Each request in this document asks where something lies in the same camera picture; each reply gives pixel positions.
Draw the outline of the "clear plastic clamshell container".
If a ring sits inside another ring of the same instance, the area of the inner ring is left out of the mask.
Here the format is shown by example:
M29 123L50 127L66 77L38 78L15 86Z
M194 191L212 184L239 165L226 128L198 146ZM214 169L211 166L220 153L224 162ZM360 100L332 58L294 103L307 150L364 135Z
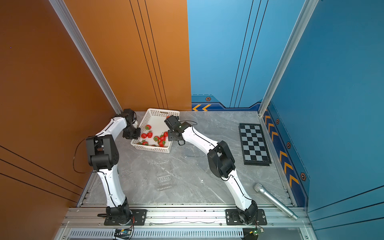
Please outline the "clear plastic clamshell container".
M174 179L170 161L162 161L156 164L156 190L163 191L173 187Z

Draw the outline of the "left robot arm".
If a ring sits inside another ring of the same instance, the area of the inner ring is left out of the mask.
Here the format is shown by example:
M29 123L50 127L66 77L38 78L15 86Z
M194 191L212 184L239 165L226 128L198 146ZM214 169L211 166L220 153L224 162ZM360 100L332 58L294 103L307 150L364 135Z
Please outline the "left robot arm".
M99 175L106 194L106 213L100 215L106 219L106 226L128 225L133 219L118 174L120 155L115 139L120 133L128 140L140 136L141 129L133 110L125 109L113 117L99 133L86 138L88 163Z

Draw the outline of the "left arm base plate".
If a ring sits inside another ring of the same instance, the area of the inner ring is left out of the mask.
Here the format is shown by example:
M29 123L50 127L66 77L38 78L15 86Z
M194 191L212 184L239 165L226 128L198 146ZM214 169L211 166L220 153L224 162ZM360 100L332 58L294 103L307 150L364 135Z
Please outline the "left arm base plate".
M112 216L105 219L105 226L143 226L147 217L147 209L130 210L128 216Z

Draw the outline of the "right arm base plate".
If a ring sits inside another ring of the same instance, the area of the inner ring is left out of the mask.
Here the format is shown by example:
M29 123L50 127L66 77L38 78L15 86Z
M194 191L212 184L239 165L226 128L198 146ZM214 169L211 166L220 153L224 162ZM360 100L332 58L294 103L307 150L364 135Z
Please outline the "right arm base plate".
M226 223L228 226L266 226L268 224L265 211L258 209L257 213L252 217L241 213L237 209L226 209Z

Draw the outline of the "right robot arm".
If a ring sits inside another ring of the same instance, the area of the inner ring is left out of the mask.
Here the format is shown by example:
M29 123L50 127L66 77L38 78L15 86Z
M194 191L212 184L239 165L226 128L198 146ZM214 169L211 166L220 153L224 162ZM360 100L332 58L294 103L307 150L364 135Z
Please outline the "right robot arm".
M188 142L207 155L211 172L225 182L236 205L239 218L242 224L252 225L255 223L258 213L258 205L249 196L241 183L233 154L225 141L214 141L195 127L184 121L181 122L176 116L169 116L165 119L168 126L168 134L172 141Z

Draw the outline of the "white perforated plastic basket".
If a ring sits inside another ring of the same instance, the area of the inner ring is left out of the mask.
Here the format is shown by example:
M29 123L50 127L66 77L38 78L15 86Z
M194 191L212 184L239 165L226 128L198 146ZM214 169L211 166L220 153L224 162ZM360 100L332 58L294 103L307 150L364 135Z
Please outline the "white perforated plastic basket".
M132 140L131 145L137 150L159 152L159 153L170 153L172 143L168 140L169 130L168 126L165 124L165 119L171 115L180 116L179 111L173 110L163 110L163 109L148 109L139 125L141 128L141 134L152 132L152 138L142 139L141 136L137 140ZM151 125L151 130L146 130L145 126ZM160 147L158 142L154 141L154 136L159 136L160 140L166 141L164 147Z

